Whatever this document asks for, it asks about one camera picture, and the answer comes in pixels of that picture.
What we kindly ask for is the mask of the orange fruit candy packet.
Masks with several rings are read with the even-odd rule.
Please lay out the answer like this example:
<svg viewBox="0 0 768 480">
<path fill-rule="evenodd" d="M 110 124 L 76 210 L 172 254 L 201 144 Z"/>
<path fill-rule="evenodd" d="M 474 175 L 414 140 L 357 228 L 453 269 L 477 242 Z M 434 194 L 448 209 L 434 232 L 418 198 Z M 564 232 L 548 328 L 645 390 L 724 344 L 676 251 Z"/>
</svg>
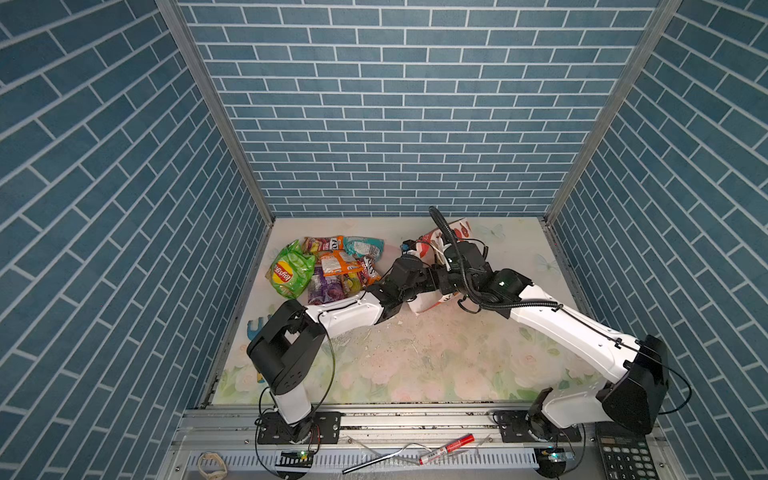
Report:
<svg viewBox="0 0 768 480">
<path fill-rule="evenodd" d="M 342 286 L 347 297 L 356 295 L 366 287 L 381 279 L 381 275 L 375 269 L 374 259 L 363 256 L 358 260 L 359 268 L 342 276 Z"/>
</svg>

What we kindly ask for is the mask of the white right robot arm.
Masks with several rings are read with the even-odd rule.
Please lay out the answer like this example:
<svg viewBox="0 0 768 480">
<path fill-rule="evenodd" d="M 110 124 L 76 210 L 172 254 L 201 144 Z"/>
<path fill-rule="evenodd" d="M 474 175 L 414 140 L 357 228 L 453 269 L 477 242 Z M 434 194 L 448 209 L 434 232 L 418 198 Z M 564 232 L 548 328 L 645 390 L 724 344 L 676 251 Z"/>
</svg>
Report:
<svg viewBox="0 0 768 480">
<path fill-rule="evenodd" d="M 460 293 L 480 309 L 545 334 L 585 361 L 598 378 L 560 393 L 543 389 L 526 415 L 541 441 L 578 424 L 613 422 L 638 435 L 649 434 L 669 389 L 667 348 L 649 335 L 639 340 L 609 328 L 556 301 L 530 278 L 512 270 L 437 265 L 436 286 Z"/>
</svg>

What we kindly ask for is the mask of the teal red snack packet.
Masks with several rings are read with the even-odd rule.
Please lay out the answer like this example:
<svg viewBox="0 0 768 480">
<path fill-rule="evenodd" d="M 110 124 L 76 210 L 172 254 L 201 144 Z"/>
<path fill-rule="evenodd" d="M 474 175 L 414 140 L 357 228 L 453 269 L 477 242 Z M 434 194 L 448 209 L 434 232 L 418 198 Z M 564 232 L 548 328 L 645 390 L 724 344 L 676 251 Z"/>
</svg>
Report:
<svg viewBox="0 0 768 480">
<path fill-rule="evenodd" d="M 378 261 L 384 252 L 385 242 L 382 239 L 360 236 L 345 236 L 344 251 L 355 257 L 370 257 L 374 262 Z"/>
</svg>

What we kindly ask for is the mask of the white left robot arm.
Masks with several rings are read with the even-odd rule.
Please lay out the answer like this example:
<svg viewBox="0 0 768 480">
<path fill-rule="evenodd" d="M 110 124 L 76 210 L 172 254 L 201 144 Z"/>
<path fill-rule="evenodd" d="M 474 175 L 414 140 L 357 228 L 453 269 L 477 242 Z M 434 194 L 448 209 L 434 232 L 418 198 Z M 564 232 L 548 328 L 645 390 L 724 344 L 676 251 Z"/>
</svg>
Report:
<svg viewBox="0 0 768 480">
<path fill-rule="evenodd" d="M 325 343 L 385 322 L 403 304 L 437 289 L 435 267 L 403 255 L 380 280 L 349 299 L 310 306 L 295 299 L 285 301 L 247 347 L 248 358 L 266 381 L 284 424 L 303 425 L 314 416 L 316 407 L 303 382 Z"/>
</svg>

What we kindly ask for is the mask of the purple snack packet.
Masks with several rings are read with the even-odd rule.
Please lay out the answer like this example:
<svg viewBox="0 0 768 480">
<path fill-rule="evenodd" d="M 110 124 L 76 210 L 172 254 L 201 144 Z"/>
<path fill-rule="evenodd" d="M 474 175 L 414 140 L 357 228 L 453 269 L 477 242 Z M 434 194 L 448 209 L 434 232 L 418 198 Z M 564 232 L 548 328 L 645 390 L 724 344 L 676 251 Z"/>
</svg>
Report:
<svg viewBox="0 0 768 480">
<path fill-rule="evenodd" d="M 325 276 L 321 266 L 315 267 L 307 291 L 309 305 L 324 305 L 346 298 L 341 276 Z"/>
</svg>

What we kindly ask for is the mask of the red white paper bag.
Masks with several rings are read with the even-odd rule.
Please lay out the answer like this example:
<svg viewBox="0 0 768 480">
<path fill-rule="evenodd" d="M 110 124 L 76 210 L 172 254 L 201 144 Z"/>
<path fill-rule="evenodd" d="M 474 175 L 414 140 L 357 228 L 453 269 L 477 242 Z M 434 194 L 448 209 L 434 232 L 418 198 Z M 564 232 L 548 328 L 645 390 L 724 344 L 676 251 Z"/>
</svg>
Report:
<svg viewBox="0 0 768 480">
<path fill-rule="evenodd" d="M 424 290 L 408 301 L 410 310 L 415 315 L 423 314 L 453 299 L 457 293 L 448 279 L 451 267 L 445 251 L 451 247 L 450 241 L 443 238 L 442 231 L 435 227 L 414 241 L 408 253 L 417 256 L 426 264 Z"/>
</svg>

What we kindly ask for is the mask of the green Lays chips packet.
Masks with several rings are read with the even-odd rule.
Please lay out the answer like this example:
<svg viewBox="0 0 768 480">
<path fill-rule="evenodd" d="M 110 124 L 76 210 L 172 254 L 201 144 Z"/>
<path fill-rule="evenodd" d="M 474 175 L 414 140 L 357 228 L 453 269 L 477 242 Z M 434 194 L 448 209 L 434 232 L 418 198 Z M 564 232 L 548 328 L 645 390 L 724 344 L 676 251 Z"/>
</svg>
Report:
<svg viewBox="0 0 768 480">
<path fill-rule="evenodd" d="M 316 257 L 303 249 L 300 239 L 280 250 L 266 272 L 271 287 L 282 297 L 297 299 L 314 275 Z"/>
</svg>

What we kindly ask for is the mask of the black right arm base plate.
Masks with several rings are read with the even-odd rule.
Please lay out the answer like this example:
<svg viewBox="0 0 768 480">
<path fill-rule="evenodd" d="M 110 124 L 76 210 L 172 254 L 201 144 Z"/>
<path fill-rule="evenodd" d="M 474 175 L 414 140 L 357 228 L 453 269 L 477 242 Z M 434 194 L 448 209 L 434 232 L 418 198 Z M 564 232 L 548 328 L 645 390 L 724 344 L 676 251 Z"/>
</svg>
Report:
<svg viewBox="0 0 768 480">
<path fill-rule="evenodd" d="M 532 425 L 528 413 L 523 410 L 494 410 L 489 415 L 503 443 L 576 443 L 583 440 L 578 426 L 558 429 Z"/>
</svg>

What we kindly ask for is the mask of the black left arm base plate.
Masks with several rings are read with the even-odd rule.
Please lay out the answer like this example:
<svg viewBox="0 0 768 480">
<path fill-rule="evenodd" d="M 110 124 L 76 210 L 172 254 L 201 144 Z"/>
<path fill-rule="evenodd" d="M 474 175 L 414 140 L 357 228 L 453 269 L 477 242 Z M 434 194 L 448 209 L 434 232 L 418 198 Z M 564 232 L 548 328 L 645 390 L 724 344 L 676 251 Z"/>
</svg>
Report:
<svg viewBox="0 0 768 480">
<path fill-rule="evenodd" d="M 264 445 L 335 445 L 340 428 L 340 412 L 317 412 L 295 424 L 288 424 L 278 412 L 267 412 L 258 419 L 257 441 Z"/>
</svg>

